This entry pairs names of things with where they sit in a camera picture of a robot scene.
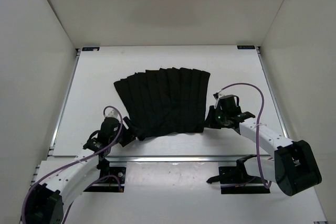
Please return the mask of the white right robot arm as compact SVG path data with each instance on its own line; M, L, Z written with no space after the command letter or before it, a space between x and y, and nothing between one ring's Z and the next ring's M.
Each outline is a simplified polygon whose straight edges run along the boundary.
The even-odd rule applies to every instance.
M233 129L240 136L256 144L256 150L264 150L268 158L259 153L247 155L236 161L207 183L222 183L225 187L242 186L260 178L273 182L287 196L293 196L322 182L311 146L304 140L294 141L258 123L250 112L242 112L235 95L214 95L216 103L210 106L206 127Z

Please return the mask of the left corner marker sticker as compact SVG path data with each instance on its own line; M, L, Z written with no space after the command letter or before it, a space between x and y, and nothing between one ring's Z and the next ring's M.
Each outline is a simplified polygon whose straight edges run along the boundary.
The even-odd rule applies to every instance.
M82 47L81 51L99 51L100 47Z

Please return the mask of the aluminium table edge rail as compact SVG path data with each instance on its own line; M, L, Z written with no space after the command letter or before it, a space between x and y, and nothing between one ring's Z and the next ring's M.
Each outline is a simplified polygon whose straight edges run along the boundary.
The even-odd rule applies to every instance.
M110 156L107 160L114 163L126 162L235 162L243 156Z

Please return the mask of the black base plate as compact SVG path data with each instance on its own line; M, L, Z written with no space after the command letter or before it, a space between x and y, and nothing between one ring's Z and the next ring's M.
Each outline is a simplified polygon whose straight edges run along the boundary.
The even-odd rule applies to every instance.
M102 170L99 180L88 187L85 192L91 193L123 193L125 188L127 167L126 163L112 164Z
M259 177L240 174L237 167L220 166L218 175L209 178L208 184L219 184L222 195L242 195L242 194L269 194L270 189L264 187Z

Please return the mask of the black pleated skirt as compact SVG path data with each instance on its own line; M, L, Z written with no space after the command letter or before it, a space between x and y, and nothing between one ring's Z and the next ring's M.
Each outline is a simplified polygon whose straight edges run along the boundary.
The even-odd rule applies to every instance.
M198 69L161 68L114 82L128 112L124 121L130 139L202 133L210 76Z

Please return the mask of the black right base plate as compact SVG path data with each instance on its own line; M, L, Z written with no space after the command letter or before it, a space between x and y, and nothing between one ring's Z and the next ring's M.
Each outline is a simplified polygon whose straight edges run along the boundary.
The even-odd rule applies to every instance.
M218 175L209 178L208 184L219 184L222 195L242 195L242 194L269 194L270 189L264 187L259 177L240 174L237 167L220 166Z

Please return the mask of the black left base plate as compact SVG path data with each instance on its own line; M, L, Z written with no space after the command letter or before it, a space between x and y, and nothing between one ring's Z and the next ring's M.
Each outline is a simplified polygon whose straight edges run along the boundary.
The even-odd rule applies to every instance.
M88 187L85 192L91 193L123 193L125 188L127 167L126 163L112 164L102 170L99 180Z

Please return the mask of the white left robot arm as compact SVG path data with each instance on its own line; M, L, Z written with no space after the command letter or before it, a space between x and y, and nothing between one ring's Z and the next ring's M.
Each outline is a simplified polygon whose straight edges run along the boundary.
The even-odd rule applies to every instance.
M97 183L115 183L122 192L120 176L111 172L106 157L112 146L135 140L130 120L107 117L69 164L50 172L31 186L22 206L22 223L64 223L75 199Z

